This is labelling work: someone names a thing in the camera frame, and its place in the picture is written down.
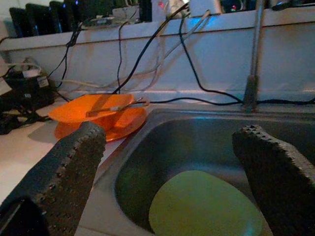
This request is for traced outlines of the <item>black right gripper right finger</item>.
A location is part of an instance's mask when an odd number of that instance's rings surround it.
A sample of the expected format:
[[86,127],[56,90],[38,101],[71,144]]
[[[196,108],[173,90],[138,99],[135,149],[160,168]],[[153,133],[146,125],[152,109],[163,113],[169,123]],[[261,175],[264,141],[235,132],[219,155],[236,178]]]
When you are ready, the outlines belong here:
[[315,167],[290,143],[259,125],[232,135],[252,194],[275,236],[315,234]]

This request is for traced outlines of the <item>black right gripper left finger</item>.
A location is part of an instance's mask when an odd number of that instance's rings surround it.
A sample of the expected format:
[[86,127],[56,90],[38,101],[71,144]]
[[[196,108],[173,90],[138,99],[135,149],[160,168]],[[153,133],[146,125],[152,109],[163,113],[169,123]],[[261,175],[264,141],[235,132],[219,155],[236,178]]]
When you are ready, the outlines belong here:
[[84,122],[60,139],[0,206],[2,236],[72,236],[105,151],[103,128]]

